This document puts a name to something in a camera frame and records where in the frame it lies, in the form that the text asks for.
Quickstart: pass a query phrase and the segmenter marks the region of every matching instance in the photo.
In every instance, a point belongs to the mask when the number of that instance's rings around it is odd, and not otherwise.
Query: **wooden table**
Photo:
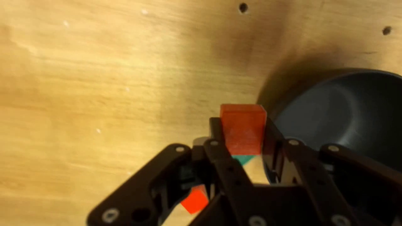
[[[0,225],[84,225],[166,144],[209,134],[221,103],[324,69],[402,73],[402,1],[240,3],[1,1]]]

